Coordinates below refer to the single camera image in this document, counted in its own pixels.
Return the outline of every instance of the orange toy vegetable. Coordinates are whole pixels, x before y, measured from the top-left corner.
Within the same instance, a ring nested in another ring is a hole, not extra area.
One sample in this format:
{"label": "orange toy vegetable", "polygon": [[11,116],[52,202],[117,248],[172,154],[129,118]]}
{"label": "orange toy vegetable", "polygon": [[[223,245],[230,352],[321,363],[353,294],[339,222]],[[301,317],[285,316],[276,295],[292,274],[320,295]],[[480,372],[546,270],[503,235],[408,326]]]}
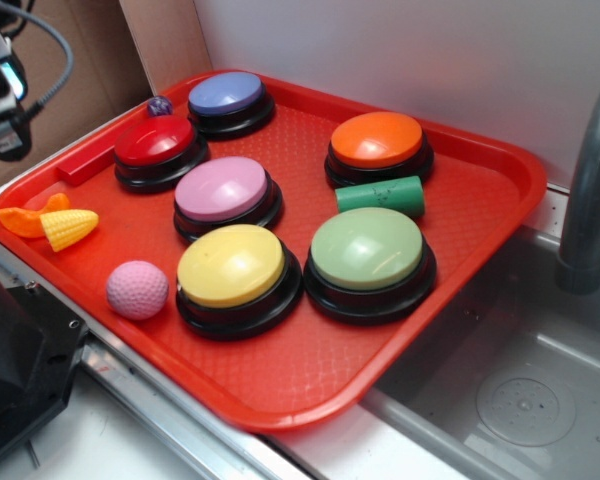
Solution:
{"label": "orange toy vegetable", "polygon": [[12,233],[24,238],[44,237],[40,215],[71,208],[69,197],[64,193],[51,195],[40,210],[10,207],[0,209],[0,223]]}

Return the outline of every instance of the red tray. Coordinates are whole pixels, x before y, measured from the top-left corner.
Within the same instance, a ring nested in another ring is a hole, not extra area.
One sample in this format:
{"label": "red tray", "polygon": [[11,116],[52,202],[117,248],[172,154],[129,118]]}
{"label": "red tray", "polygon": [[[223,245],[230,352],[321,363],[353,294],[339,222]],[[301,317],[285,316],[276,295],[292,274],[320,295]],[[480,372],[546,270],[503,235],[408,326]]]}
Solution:
{"label": "red tray", "polygon": [[[187,114],[191,88],[213,73],[167,90]],[[323,162],[333,130],[377,108],[261,76],[277,113],[263,130],[210,142],[213,157],[244,155],[280,185],[286,210],[275,233],[304,264],[314,232],[337,213]],[[425,183],[426,214],[417,221],[438,260],[434,291],[404,321],[355,327],[318,313],[303,297],[281,325],[259,337],[215,342],[198,337],[175,306],[175,272],[186,245],[173,224],[173,191],[124,191],[113,173],[120,133],[146,118],[144,105],[26,175],[0,196],[0,208],[40,208],[66,192],[74,208],[100,215],[97,229],[53,253],[45,239],[19,238],[0,224],[0,242],[124,342],[225,420],[253,432],[294,429],[357,402],[469,278],[516,230],[545,193],[538,160],[517,147],[422,120],[435,151]],[[136,323],[105,299],[108,275],[143,259],[171,279],[166,308]]]}

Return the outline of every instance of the gray faucet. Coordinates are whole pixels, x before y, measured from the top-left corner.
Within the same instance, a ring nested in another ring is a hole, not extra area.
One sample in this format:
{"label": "gray faucet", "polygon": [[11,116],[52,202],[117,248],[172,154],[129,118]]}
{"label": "gray faucet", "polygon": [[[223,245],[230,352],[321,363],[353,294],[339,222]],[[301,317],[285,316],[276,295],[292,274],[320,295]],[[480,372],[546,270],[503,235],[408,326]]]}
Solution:
{"label": "gray faucet", "polygon": [[567,205],[556,283],[588,294],[600,287],[600,96],[587,125]]}

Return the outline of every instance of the sink basin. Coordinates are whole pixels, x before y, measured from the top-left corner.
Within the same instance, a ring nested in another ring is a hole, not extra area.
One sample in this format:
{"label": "sink basin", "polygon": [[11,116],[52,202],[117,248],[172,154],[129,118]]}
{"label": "sink basin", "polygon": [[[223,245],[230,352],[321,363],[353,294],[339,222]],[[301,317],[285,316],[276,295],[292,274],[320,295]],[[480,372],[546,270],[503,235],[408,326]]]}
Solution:
{"label": "sink basin", "polygon": [[469,478],[600,478],[600,290],[560,291],[523,227],[363,405]]}

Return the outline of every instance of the blue button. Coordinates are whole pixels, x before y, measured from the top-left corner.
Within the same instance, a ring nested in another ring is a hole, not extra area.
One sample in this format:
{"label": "blue button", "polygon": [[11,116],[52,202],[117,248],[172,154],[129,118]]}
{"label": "blue button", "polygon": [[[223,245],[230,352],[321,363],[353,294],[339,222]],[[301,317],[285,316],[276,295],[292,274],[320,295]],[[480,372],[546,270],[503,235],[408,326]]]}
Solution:
{"label": "blue button", "polygon": [[223,115],[251,105],[263,91],[257,75],[221,73],[196,85],[189,93],[189,106],[202,115]]}

